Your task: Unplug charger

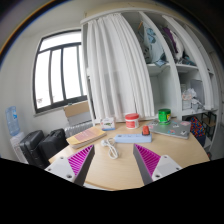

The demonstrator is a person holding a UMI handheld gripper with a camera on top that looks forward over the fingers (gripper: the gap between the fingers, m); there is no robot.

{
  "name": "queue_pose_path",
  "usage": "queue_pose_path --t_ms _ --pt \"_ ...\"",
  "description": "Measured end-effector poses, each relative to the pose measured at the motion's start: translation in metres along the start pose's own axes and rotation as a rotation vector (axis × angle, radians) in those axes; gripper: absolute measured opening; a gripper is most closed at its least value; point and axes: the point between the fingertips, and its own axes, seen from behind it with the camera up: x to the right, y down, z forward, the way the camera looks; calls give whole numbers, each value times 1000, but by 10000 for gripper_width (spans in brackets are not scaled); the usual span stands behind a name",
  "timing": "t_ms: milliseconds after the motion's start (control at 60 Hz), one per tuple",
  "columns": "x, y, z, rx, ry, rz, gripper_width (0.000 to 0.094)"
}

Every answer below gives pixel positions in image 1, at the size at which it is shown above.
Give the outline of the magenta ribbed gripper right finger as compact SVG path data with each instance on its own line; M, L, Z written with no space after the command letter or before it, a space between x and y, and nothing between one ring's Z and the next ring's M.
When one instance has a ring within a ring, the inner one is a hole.
M182 167L168 155L159 156L138 144L133 146L133 154L145 185L182 169Z

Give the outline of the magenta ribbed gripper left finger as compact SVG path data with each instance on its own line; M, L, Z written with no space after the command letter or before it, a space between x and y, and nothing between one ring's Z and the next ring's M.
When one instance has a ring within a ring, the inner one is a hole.
M61 156L49 165L46 171L83 186L94 155L95 148L90 145L68 158Z

